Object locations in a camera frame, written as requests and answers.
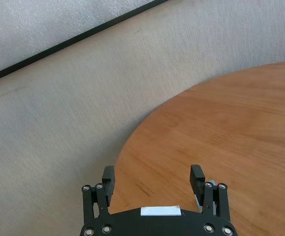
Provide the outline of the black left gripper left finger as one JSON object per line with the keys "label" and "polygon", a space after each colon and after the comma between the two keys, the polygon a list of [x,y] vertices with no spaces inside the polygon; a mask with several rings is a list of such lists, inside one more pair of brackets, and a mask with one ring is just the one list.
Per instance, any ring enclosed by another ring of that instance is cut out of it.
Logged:
{"label": "black left gripper left finger", "polygon": [[114,185],[114,166],[106,166],[100,183],[94,187],[90,185],[82,187],[84,225],[90,225],[94,221],[93,205],[95,203],[98,204],[99,216],[109,215],[108,207],[111,203]]}

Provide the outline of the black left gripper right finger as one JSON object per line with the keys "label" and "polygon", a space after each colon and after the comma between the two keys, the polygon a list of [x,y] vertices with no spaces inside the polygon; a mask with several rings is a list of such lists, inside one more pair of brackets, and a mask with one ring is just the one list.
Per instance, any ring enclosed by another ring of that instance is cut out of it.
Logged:
{"label": "black left gripper right finger", "polygon": [[191,165],[190,184],[201,213],[230,220],[228,186],[205,181],[200,165]]}

